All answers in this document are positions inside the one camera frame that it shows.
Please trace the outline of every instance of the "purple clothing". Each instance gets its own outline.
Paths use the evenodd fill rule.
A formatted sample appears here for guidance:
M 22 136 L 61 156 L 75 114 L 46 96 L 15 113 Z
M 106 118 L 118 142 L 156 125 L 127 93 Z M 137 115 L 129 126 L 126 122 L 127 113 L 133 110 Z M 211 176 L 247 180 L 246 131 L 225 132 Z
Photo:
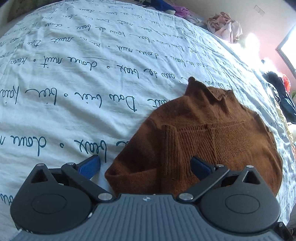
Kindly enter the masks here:
M 180 18 L 184 18 L 186 15 L 191 16 L 190 11 L 185 7 L 174 5 L 173 8 L 176 10 L 175 15 L 180 17 Z

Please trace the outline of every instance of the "bed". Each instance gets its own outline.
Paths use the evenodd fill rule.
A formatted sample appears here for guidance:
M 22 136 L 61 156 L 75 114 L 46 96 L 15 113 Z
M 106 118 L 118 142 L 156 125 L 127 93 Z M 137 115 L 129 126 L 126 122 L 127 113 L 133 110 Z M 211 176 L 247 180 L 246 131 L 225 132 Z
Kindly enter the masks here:
M 126 2 L 65 0 L 37 9 L 0 39 L 0 240 L 16 231 L 9 207 L 37 163 L 58 168 L 98 154 L 92 180 L 111 191 L 104 173 L 112 160 L 155 108 L 184 94 L 190 76 L 233 89 L 272 130 L 287 224 L 296 166 L 261 74 L 185 19 Z

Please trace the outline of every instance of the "window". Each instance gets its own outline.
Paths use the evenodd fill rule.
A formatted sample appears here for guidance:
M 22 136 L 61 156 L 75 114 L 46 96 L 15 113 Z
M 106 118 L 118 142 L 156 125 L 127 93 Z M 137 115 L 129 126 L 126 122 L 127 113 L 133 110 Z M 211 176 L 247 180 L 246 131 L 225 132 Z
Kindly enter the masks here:
M 276 48 L 276 51 L 296 78 L 296 25 Z

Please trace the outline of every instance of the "gray gripper base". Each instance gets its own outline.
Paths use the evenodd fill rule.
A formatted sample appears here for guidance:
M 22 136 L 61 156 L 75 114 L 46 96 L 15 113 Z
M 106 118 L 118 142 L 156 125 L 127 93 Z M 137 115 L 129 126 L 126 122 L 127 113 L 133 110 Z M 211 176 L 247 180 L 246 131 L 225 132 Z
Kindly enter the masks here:
M 223 233 L 210 226 L 190 204 L 171 195 L 122 194 L 100 204 L 93 215 L 70 231 L 39 235 L 21 231 L 13 241 L 280 241 L 273 231 L 249 237 Z

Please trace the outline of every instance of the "pile of clothes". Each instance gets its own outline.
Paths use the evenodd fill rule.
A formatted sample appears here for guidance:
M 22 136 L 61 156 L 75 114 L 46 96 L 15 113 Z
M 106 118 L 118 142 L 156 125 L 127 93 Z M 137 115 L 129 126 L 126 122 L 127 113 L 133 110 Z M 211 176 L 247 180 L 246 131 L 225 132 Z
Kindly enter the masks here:
M 288 91 L 290 91 L 290 88 L 291 88 L 289 79 L 286 76 L 284 76 L 284 78 L 279 77 L 276 73 L 272 71 L 264 73 L 263 78 L 268 83 L 271 83 L 275 87 L 276 89 L 276 92 L 274 91 L 275 99 L 280 105 L 281 110 L 283 111 L 283 114 L 287 119 L 287 122 L 296 124 L 296 108 L 292 98 L 288 94 Z
M 138 1 L 139 4 L 142 4 L 144 6 L 153 7 L 158 11 L 175 15 L 180 18 L 184 18 L 195 25 L 199 25 L 199 23 L 202 22 L 202 18 L 200 16 L 189 11 L 187 8 L 178 6 L 178 5 L 170 5 L 164 0 L 135 0 L 135 1 Z
M 231 44 L 238 41 L 239 36 L 242 35 L 242 28 L 239 22 L 232 20 L 230 15 L 225 12 L 209 18 L 207 28 L 211 33 Z

